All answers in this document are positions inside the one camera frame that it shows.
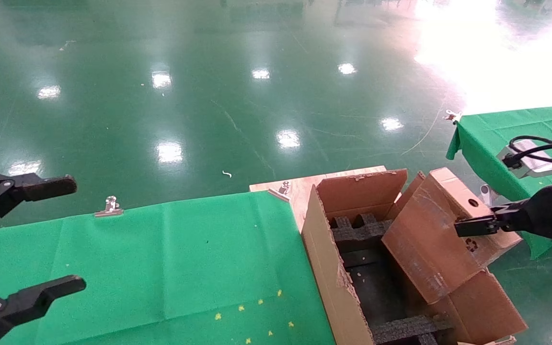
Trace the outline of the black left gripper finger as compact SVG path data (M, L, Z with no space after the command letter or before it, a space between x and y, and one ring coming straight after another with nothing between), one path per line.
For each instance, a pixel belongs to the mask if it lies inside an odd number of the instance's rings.
M85 288L84 279L78 275L68 275L18 290L6 299L0 297L0 340L18 325L44 317L56 299L81 292Z
M77 184L71 175L42 179L35 173L0 174L0 219L22 202L57 198L75 192Z

